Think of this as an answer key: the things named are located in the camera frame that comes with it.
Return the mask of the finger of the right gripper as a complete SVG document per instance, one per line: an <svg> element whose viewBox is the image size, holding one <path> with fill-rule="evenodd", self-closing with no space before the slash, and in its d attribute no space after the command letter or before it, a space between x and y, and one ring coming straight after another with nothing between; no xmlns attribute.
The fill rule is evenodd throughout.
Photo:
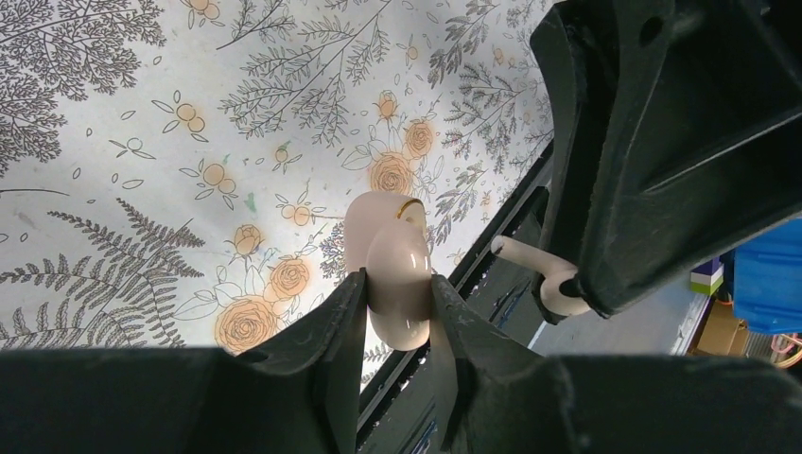
<svg viewBox="0 0 802 454"><path fill-rule="evenodd" d="M616 1L618 80L577 260L613 316L801 212L801 5Z"/></svg>
<svg viewBox="0 0 802 454"><path fill-rule="evenodd" d="M530 38L553 123L553 169L540 249L578 265L618 80L610 1L561 1Z"/></svg>

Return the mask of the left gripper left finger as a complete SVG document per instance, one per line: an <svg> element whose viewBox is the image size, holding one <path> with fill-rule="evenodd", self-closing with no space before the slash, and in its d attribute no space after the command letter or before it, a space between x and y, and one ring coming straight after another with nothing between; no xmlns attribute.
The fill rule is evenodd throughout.
<svg viewBox="0 0 802 454"><path fill-rule="evenodd" d="M366 275L239 356L217 348L1 356L5 453L352 453Z"/></svg>

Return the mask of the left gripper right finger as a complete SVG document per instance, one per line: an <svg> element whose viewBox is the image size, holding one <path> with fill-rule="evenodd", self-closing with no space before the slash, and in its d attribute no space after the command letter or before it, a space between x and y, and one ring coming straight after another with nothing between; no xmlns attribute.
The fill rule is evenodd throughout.
<svg viewBox="0 0 802 454"><path fill-rule="evenodd" d="M797 453L801 388L736 357L541 357L436 275L438 447L449 453Z"/></svg>

